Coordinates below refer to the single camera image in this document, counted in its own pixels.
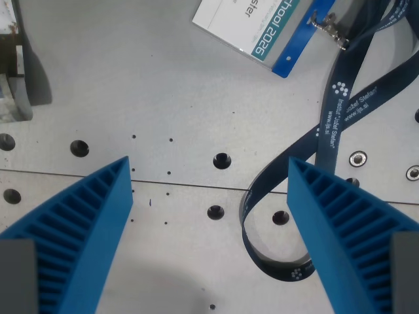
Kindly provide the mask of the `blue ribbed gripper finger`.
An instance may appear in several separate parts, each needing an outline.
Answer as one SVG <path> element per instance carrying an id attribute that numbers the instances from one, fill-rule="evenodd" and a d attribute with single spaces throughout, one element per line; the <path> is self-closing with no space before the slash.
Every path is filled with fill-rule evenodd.
<path id="1" fill-rule="evenodd" d="M 287 204 L 335 313 L 392 313 L 390 239 L 418 223 L 348 181 L 289 159 Z"/>
<path id="2" fill-rule="evenodd" d="M 132 205 L 125 156 L 1 232 L 35 243 L 40 313 L 95 313 Z"/>

